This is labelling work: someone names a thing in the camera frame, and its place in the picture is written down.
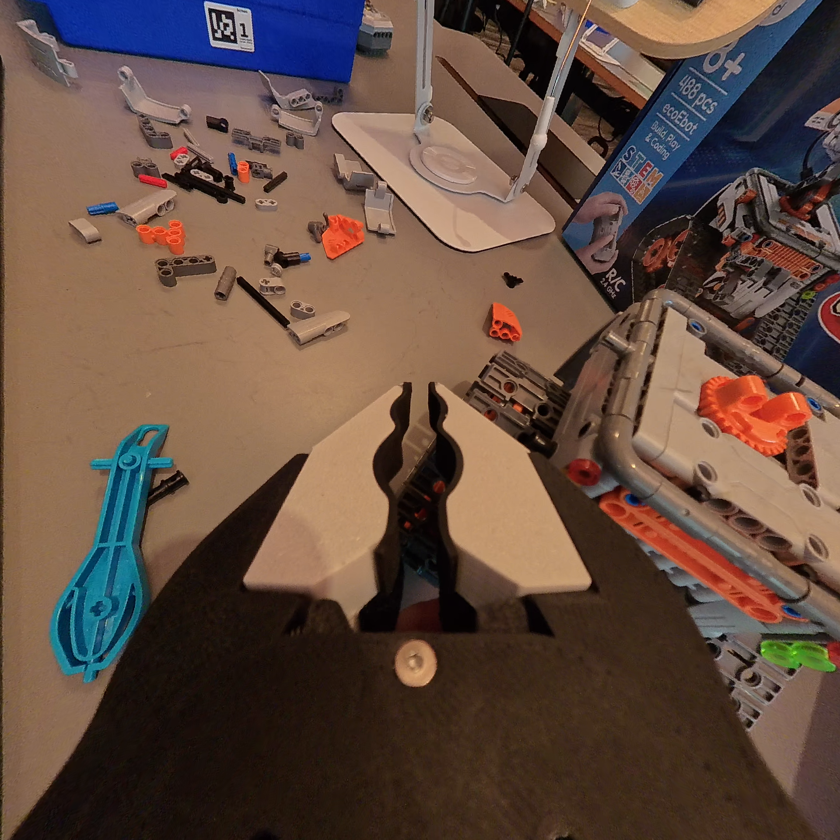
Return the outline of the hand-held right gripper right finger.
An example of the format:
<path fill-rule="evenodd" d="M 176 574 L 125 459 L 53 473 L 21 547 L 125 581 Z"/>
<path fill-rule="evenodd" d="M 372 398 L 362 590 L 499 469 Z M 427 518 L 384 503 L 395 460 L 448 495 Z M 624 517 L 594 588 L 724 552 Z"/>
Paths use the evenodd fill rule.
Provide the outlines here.
<path fill-rule="evenodd" d="M 443 385 L 428 386 L 442 627 L 547 627 L 535 594 L 592 579 L 525 447 Z"/>

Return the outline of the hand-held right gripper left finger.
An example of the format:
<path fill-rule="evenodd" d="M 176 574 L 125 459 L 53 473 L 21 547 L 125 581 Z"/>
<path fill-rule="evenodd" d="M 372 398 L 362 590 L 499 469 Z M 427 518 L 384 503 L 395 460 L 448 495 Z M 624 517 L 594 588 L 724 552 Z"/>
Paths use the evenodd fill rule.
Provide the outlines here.
<path fill-rule="evenodd" d="M 316 445 L 244 578 L 339 603 L 366 629 L 390 629 L 403 594 L 397 504 L 412 385 L 394 386 Z"/>

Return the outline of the grey orange toy arm assembly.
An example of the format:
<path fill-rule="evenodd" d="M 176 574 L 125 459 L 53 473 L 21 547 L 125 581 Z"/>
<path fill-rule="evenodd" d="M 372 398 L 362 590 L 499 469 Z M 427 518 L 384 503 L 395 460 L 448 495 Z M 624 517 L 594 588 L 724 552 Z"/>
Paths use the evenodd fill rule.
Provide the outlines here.
<path fill-rule="evenodd" d="M 459 478 L 457 447 L 435 435 L 397 498 L 397 531 L 405 565 L 427 582 L 450 583 L 446 529 L 439 509 L 449 486 Z"/>

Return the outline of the grey orange tracked toy robot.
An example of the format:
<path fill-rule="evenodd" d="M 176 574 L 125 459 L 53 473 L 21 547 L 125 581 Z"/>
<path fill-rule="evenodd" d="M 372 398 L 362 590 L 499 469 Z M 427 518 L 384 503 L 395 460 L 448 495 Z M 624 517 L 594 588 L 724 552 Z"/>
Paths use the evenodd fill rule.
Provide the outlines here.
<path fill-rule="evenodd" d="M 680 588 L 751 729 L 838 641 L 838 397 L 675 292 L 593 342 L 572 388 L 497 353 L 466 401 Z"/>

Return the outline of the blue plastic parts bin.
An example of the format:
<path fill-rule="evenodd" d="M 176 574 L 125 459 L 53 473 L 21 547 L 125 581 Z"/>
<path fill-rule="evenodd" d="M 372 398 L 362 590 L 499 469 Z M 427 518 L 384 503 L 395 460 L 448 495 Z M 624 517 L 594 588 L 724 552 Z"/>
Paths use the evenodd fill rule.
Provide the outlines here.
<path fill-rule="evenodd" d="M 363 1 L 47 1 L 72 46 L 326 81 L 351 78 Z"/>

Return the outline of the light grey panel piece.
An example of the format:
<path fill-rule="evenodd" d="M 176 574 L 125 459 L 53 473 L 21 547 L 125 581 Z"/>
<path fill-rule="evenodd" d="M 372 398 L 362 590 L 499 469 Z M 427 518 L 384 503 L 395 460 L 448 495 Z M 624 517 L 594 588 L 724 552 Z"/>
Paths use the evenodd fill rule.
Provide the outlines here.
<path fill-rule="evenodd" d="M 316 314 L 311 318 L 290 322 L 287 332 L 297 343 L 303 346 L 320 338 L 327 338 L 344 331 L 350 320 L 350 314 L 342 310 Z"/>
<path fill-rule="evenodd" d="M 170 213 L 175 207 L 176 195 L 174 190 L 158 190 L 121 206 L 114 215 L 134 228 L 146 225 L 151 219 Z"/>

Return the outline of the blue plastic brick separator tool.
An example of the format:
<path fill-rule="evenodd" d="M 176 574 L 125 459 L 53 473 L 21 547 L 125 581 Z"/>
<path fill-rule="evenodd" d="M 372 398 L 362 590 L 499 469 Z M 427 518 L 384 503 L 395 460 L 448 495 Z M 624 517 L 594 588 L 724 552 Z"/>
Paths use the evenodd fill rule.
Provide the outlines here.
<path fill-rule="evenodd" d="M 141 425 L 110 458 L 92 469 L 110 471 L 98 529 L 86 559 L 59 598 L 50 642 L 66 675 L 93 681 L 109 667 L 150 603 L 140 540 L 152 471 L 173 466 L 159 457 L 169 427 Z"/>

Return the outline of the small orange wedge piece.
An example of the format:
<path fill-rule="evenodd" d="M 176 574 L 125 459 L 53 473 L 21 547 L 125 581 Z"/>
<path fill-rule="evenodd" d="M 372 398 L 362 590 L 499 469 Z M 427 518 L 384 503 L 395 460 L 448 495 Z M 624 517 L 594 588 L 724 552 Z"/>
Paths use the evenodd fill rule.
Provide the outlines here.
<path fill-rule="evenodd" d="M 487 334 L 497 340 L 518 343 L 522 339 L 522 328 L 518 317 L 499 302 L 490 305 Z"/>

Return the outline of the black long axle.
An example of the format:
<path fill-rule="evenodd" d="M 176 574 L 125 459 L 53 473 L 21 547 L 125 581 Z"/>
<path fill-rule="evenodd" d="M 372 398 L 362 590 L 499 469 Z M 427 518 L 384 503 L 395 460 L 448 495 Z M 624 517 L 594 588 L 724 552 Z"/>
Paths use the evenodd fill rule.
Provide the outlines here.
<path fill-rule="evenodd" d="M 290 327 L 289 319 L 277 308 L 268 302 L 265 296 L 261 295 L 247 280 L 241 276 L 236 277 L 238 287 L 242 288 L 245 294 L 248 295 L 256 304 L 258 304 L 263 311 L 267 312 L 269 316 L 276 321 L 284 330 Z"/>

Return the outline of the dark grey bent beam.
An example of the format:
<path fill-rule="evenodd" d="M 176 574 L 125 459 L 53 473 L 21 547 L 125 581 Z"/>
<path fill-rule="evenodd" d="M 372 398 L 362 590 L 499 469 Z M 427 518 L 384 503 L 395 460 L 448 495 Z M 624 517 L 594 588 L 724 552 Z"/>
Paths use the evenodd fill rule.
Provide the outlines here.
<path fill-rule="evenodd" d="M 159 282 L 168 288 L 175 287 L 181 277 L 212 275 L 217 272 L 215 259 L 210 255 L 179 255 L 157 259 L 154 267 Z"/>

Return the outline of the orange translucent piece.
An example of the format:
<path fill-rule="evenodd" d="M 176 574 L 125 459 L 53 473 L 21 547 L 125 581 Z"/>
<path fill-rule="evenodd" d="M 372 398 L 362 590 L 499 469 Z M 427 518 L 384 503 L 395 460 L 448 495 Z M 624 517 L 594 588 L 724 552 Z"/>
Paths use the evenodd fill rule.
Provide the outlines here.
<path fill-rule="evenodd" d="M 336 259 L 364 242 L 361 221 L 340 214 L 325 217 L 326 227 L 321 234 L 322 246 L 329 259 Z"/>

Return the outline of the wooden book stand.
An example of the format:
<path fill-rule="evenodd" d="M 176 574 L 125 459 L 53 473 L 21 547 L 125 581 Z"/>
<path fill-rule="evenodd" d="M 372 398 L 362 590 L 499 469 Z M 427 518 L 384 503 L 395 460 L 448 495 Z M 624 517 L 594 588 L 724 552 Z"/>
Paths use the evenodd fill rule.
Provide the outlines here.
<path fill-rule="evenodd" d="M 537 170 L 572 55 L 590 19 L 636 51 L 664 58 L 710 52 L 770 16 L 774 2 L 565 2 L 561 36 L 518 176 L 511 179 L 459 132 L 433 115 L 434 3 L 416 3 L 415 107 L 408 113 L 341 112 L 332 126 L 444 244 L 475 253 L 554 230 L 554 221 L 524 193 Z"/>

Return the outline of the black long connector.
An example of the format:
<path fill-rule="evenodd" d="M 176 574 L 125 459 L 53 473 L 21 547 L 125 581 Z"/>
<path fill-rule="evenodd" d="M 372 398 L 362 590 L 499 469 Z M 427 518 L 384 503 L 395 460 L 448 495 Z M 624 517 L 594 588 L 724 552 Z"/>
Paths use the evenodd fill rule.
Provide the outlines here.
<path fill-rule="evenodd" d="M 219 203 L 226 203 L 228 200 L 236 201 L 240 204 L 246 204 L 246 199 L 236 193 L 234 190 L 229 190 L 221 185 L 220 182 L 210 183 L 195 178 L 189 175 L 189 170 L 192 168 L 201 169 L 203 161 L 199 159 L 189 160 L 183 165 L 180 171 L 174 174 L 162 173 L 163 178 L 169 183 L 175 184 L 186 191 L 197 190 L 201 193 L 214 197 Z"/>

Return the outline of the dark blue robot kit box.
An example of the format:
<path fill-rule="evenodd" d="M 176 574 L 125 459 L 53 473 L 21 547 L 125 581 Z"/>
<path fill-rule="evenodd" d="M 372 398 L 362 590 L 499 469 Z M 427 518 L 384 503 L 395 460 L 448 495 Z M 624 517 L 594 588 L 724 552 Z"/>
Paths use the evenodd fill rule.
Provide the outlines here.
<path fill-rule="evenodd" d="M 838 394 L 838 2 L 669 72 L 565 226 L 615 312 L 666 288 Z"/>

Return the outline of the grey motor block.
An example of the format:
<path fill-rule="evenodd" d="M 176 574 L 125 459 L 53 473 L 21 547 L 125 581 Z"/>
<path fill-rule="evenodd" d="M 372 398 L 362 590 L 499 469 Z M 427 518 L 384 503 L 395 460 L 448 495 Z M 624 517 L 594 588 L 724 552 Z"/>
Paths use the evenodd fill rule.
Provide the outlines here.
<path fill-rule="evenodd" d="M 371 1 L 364 2 L 356 50 L 362 54 L 382 56 L 392 46 L 391 19 L 376 9 Z"/>

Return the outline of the light grey bracket piece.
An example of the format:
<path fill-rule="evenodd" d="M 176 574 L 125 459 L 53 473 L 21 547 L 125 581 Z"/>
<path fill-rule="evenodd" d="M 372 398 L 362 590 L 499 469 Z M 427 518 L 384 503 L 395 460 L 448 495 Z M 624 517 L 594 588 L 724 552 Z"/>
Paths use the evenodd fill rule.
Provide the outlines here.
<path fill-rule="evenodd" d="M 383 180 L 365 190 L 364 221 L 368 231 L 378 235 L 396 234 L 393 203 L 394 195 Z"/>
<path fill-rule="evenodd" d="M 378 176 L 363 170 L 361 163 L 345 158 L 336 153 L 333 158 L 334 174 L 345 191 L 365 192 L 375 189 L 379 182 Z"/>

